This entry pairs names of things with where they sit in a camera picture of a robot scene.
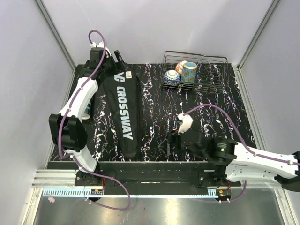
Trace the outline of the black Crossway racket bag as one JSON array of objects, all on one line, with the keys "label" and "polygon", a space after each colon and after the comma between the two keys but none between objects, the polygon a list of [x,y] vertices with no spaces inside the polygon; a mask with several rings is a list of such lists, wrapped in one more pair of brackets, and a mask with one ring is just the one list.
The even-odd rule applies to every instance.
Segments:
[{"label": "black Crossway racket bag", "polygon": [[126,63],[117,63],[102,83],[111,109],[118,146],[126,159],[138,155],[143,139],[143,100],[141,82]]}]

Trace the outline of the black shuttlecock tube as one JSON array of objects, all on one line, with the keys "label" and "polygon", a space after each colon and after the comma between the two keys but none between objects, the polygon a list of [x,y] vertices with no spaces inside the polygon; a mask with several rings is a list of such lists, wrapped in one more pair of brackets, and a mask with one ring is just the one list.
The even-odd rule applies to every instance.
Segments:
[{"label": "black shuttlecock tube", "polygon": [[82,116],[83,120],[89,120],[90,119],[91,106],[92,106],[92,103],[91,103],[91,100],[90,100],[89,103],[87,104],[87,107],[84,110],[84,113],[83,113],[83,116]]}]

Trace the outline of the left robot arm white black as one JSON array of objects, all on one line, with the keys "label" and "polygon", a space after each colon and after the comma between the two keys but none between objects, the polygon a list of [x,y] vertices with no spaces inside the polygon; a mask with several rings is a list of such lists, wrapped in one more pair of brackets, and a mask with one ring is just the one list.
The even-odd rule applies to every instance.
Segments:
[{"label": "left robot arm white black", "polygon": [[93,47],[90,60],[78,79],[75,90],[58,114],[51,114],[49,126],[53,143],[57,145],[61,158],[71,157],[85,174],[85,180],[92,186],[101,178],[114,180],[100,173],[98,162],[87,146],[87,132],[82,125],[84,112],[105,79],[124,70],[125,63],[119,51],[109,53],[106,47]]}]

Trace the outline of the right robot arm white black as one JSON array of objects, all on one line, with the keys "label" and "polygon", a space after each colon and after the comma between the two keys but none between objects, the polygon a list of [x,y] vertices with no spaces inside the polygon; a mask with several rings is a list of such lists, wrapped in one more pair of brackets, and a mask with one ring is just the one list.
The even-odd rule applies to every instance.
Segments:
[{"label": "right robot arm white black", "polygon": [[205,137],[189,130],[185,133],[168,132],[160,144],[167,156],[189,153],[215,165],[214,183],[259,181],[279,184],[283,189],[300,190],[300,153],[278,154],[248,147],[235,140]]}]

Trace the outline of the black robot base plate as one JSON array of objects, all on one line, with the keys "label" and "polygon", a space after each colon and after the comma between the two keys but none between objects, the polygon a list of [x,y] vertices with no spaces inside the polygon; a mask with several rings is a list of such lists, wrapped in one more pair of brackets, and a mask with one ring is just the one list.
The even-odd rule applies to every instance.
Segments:
[{"label": "black robot base plate", "polygon": [[76,186],[103,185],[107,193],[121,193],[120,181],[131,195],[181,195],[205,192],[207,188],[240,186],[225,179],[225,167],[207,162],[100,162],[95,176],[78,171]]}]

